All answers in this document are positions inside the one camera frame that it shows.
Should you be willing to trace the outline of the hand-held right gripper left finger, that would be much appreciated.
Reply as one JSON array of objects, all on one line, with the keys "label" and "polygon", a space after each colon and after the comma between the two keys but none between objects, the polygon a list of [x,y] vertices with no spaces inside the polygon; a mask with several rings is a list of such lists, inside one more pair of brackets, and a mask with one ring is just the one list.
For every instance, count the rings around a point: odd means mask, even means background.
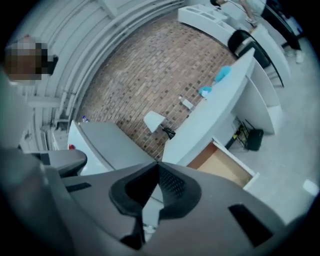
[{"label": "hand-held right gripper left finger", "polygon": [[153,192],[156,162],[61,178],[49,172],[57,211],[75,256],[157,256],[156,237],[145,241],[143,207]]}]

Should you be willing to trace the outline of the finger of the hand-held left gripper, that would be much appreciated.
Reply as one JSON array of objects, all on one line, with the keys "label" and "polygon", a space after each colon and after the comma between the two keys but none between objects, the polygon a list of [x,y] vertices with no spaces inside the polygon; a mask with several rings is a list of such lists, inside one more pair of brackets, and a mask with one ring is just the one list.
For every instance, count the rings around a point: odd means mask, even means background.
[{"label": "finger of the hand-held left gripper", "polygon": [[88,161],[86,154],[77,149],[36,151],[32,155],[45,166],[55,168],[60,177],[77,176]]}]

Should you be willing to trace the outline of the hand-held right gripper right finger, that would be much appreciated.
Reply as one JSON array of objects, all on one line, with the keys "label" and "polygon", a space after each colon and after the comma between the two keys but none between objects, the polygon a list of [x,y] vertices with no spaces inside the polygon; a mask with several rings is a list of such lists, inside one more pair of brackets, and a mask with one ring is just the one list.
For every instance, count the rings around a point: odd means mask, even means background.
[{"label": "hand-held right gripper right finger", "polygon": [[270,207],[228,179],[170,163],[159,166],[194,179],[201,197],[183,218],[160,220],[145,254],[251,256],[285,229]]}]

